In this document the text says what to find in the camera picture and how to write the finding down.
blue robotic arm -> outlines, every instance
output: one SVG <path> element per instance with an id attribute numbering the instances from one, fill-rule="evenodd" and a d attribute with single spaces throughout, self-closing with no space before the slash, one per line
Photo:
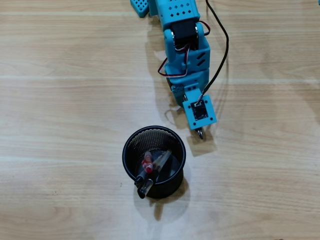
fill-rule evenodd
<path id="1" fill-rule="evenodd" d="M 209 95 L 202 95 L 209 82 L 210 46 L 199 22 L 195 0 L 131 0 L 140 17 L 148 11 L 159 16 L 165 43 L 163 63 L 171 91 L 184 108 L 191 130 L 203 139 L 202 127 L 217 122 Z"/>

red wire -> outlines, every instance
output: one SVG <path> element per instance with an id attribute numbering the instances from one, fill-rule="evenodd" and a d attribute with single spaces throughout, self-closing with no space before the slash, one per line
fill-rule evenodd
<path id="1" fill-rule="evenodd" d="M 158 73 L 161 75 L 161 76 L 164 76 L 166 78 L 181 78 L 181 77 L 184 77 L 187 75 L 188 73 L 188 56 L 189 56 L 189 51 L 190 51 L 190 46 L 187 47 L 187 50 L 184 54 L 184 63 L 185 63 L 185 72 L 184 74 L 164 74 L 162 73 L 162 69 L 164 68 L 164 66 L 166 65 L 167 61 L 168 61 L 168 58 L 166 57 L 165 60 L 163 61 L 163 63 L 161 64 L 161 66 L 159 67 L 158 69 Z"/>
<path id="2" fill-rule="evenodd" d="M 206 28 L 209 30 L 208 32 L 206 32 L 204 35 L 208 36 L 210 34 L 211 28 L 208 25 L 208 23 L 206 23 L 205 21 L 199 21 L 200 23 L 204 24 L 206 26 Z"/>

wooden table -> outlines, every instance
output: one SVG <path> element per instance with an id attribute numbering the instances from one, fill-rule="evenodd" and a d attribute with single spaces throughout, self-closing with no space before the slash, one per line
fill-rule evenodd
<path id="1" fill-rule="evenodd" d="M 225 37 L 205 1 L 211 76 Z M 157 73 L 157 18 L 129 0 L 0 1 L 1 240 L 319 240 L 320 6 L 216 0 L 230 36 L 201 141 Z M 186 146 L 184 181 L 137 196 L 122 165 L 136 130 Z"/>

pen holder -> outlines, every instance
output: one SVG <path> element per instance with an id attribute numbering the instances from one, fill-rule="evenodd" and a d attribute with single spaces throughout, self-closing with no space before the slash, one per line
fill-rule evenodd
<path id="1" fill-rule="evenodd" d="M 166 162 L 147 197 L 166 198 L 173 194 L 184 178 L 186 148 L 181 138 L 163 126 L 147 126 L 131 135 L 126 141 L 123 152 L 123 167 L 133 180 L 139 175 L 145 152 L 152 153 L 153 160 L 167 150 L 171 150 L 171 160 Z"/>

blue plastic part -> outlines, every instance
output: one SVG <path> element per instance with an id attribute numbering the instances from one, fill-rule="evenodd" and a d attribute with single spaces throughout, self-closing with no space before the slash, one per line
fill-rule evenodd
<path id="1" fill-rule="evenodd" d="M 149 0 L 130 0 L 130 3 L 140 18 L 149 12 Z"/>
<path id="2" fill-rule="evenodd" d="M 205 95 L 202 98 L 203 104 L 205 105 L 205 108 L 206 108 L 206 111 L 208 114 L 208 117 L 203 118 L 201 120 L 195 119 L 192 107 L 189 108 L 189 106 L 191 106 L 191 104 L 196 103 L 198 101 L 197 97 L 199 97 L 200 94 L 201 94 L 201 92 L 200 92 L 199 88 L 197 88 L 195 90 L 187 91 L 186 95 L 187 95 L 188 100 L 183 102 L 184 111 L 186 114 L 186 118 L 188 119 L 189 127 L 191 130 L 202 128 L 204 126 L 207 126 L 210 124 L 215 124 L 217 122 L 214 107 L 211 103 L 211 99 L 210 99 L 209 95 Z"/>
<path id="3" fill-rule="evenodd" d="M 198 22 L 200 19 L 195 0 L 155 0 L 155 3 L 163 31 L 174 22 L 187 19 Z"/>
<path id="4" fill-rule="evenodd" d="M 158 15 L 156 0 L 149 0 L 149 10 L 151 17 Z"/>
<path id="5" fill-rule="evenodd" d="M 159 16 L 164 34 L 165 53 L 168 62 L 165 72 L 168 75 L 186 72 L 184 77 L 167 78 L 171 91 L 178 105 L 184 108 L 191 130 L 214 124 L 217 122 L 216 114 L 210 96 L 202 97 L 208 117 L 196 120 L 191 104 L 198 101 L 203 89 L 209 82 L 210 46 L 205 37 L 204 27 L 199 23 L 200 14 L 195 0 L 130 0 L 135 11 L 144 17 L 150 10 L 150 16 Z M 185 53 L 175 49 L 173 33 L 170 29 L 175 22 L 193 20 L 196 23 L 198 34 L 197 50 L 190 50 L 188 61 L 185 64 Z"/>

